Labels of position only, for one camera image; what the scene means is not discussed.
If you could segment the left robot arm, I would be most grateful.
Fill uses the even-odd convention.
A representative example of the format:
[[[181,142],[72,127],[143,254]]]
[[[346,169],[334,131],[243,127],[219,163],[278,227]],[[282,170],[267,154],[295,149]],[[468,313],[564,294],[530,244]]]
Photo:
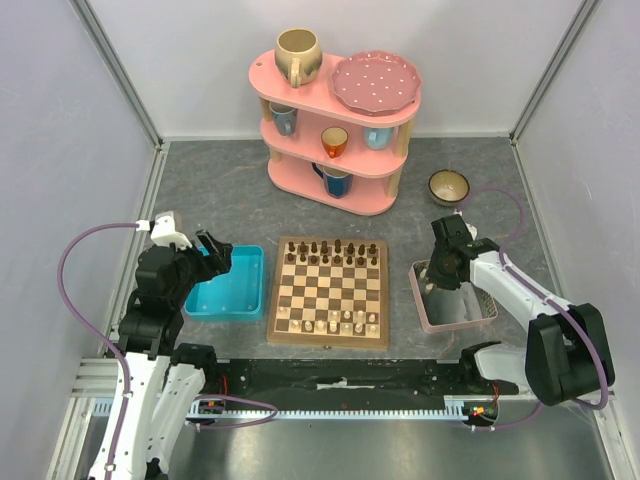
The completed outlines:
[[[143,251],[136,287],[118,328],[115,396],[91,479],[165,479],[187,413],[219,382],[211,346],[177,346],[193,287],[232,266],[233,247],[207,231],[201,245],[162,241]]]

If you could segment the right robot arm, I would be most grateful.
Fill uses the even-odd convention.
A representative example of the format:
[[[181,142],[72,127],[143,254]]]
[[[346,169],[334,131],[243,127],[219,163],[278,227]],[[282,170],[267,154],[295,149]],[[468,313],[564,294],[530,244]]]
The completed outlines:
[[[435,242],[420,273],[427,319],[442,322],[477,313],[475,295],[485,292],[525,330],[526,345],[501,342],[470,348],[471,360],[458,368],[467,392],[483,392],[494,380],[530,390],[547,406],[578,401],[599,392],[608,401],[615,370],[603,317],[590,303],[575,304],[543,288],[488,238],[476,239],[459,214],[431,224]]]

